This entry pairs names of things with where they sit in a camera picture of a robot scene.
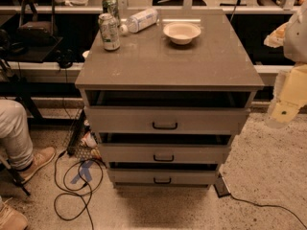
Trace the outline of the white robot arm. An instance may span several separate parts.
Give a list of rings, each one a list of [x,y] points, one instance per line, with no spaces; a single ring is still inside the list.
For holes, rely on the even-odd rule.
[[[269,34],[264,44],[283,47],[284,57],[295,63],[291,70],[278,73],[268,108],[267,126],[282,128],[307,104],[307,2]]]

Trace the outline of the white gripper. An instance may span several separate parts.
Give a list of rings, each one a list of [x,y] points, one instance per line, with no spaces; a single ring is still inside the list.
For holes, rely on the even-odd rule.
[[[275,80],[273,95],[278,102],[269,105],[266,125],[271,128],[286,127],[307,104],[307,64],[296,63],[289,71],[280,71]]]

